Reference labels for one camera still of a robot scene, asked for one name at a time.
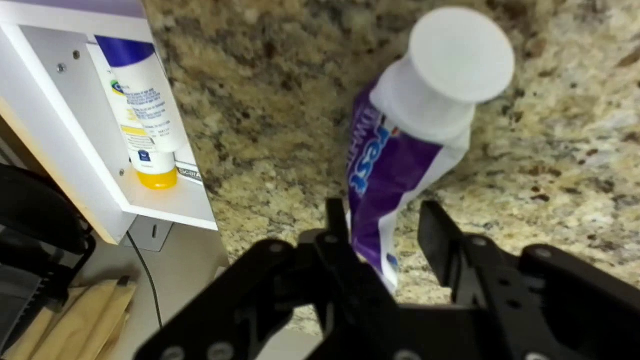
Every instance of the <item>white bottle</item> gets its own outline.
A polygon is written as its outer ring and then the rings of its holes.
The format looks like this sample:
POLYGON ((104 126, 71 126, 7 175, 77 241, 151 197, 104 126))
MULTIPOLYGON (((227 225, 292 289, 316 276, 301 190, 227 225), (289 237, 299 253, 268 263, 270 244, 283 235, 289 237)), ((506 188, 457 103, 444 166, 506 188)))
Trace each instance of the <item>white bottle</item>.
POLYGON ((514 68, 496 23, 471 9, 440 8, 413 27, 404 58, 356 97, 347 169, 351 244, 388 289, 398 284, 397 214, 462 160, 476 103, 504 91, 514 68))
POLYGON ((178 106, 153 44, 95 38, 156 149, 174 152, 187 144, 178 106))
POLYGON ((138 174, 140 182, 147 188, 165 189, 177 183, 177 169, 173 154, 158 152, 136 118, 133 109, 127 103, 111 67, 107 63, 98 45, 87 44, 95 70, 98 72, 113 115, 120 126, 124 142, 129 151, 131 165, 138 174))

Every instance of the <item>screw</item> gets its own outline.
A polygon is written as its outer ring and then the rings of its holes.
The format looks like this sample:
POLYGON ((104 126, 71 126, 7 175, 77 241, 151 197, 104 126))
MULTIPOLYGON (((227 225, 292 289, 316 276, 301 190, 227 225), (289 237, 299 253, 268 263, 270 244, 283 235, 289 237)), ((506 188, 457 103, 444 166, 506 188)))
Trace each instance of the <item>screw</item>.
POLYGON ((536 249, 536 255, 541 258, 551 258, 551 251, 547 249, 536 249))
POLYGON ((547 356, 537 352, 530 352, 524 356, 524 360, 550 360, 547 356))
POLYGON ((485 246, 486 245, 486 240, 483 238, 472 238, 471 239, 471 243, 476 245, 476 246, 485 246))
POLYGON ((234 347, 230 343, 215 343, 207 350, 207 360, 231 360, 234 358, 234 347))
POLYGON ((336 238, 334 235, 327 235, 324 240, 330 244, 335 244, 338 242, 338 238, 336 238))
POLYGON ((160 360, 184 360, 184 350, 181 347, 168 347, 160 356, 160 360))
POLYGON ((394 360, 421 360, 420 356, 415 352, 407 349, 402 349, 394 355, 394 360))
POLYGON ((282 246, 282 244, 272 244, 272 245, 269 247, 269 250, 270 250, 271 252, 280 252, 280 251, 282 251, 282 249, 284 249, 284 247, 282 246))

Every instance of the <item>white cabinet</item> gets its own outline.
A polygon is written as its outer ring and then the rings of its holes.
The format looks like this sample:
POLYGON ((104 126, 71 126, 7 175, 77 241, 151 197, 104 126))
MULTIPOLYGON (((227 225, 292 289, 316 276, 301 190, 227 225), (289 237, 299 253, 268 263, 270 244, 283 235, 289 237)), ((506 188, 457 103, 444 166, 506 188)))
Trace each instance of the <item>white cabinet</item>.
POLYGON ((141 4, 40 3, 0 1, 0 115, 105 240, 119 243, 136 215, 217 230, 202 184, 138 181, 88 54, 92 35, 151 42, 141 4))

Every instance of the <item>white toothpaste cap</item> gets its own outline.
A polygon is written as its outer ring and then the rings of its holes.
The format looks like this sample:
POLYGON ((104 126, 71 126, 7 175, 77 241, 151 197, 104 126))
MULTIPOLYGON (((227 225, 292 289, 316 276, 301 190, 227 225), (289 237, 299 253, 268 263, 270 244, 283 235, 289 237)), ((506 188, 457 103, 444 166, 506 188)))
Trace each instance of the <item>white toothpaste cap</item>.
POLYGON ((459 102, 485 102, 513 77, 515 55, 491 19, 468 9, 439 8, 413 27, 408 57, 423 81, 459 102))

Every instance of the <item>countertop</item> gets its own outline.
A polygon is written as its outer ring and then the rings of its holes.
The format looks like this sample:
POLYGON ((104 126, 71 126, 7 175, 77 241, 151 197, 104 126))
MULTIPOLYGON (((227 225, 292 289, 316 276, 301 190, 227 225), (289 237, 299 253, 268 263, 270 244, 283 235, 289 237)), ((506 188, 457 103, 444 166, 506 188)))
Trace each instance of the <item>countertop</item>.
MULTIPOLYGON (((640 286, 636 0, 143 2, 232 259, 324 225, 354 96, 423 13, 465 5, 509 35, 516 75, 478 107, 462 163, 400 214, 397 299, 448 300, 416 243, 427 198, 510 252, 549 243, 640 286)), ((310 311, 292 327, 317 332, 310 311)))

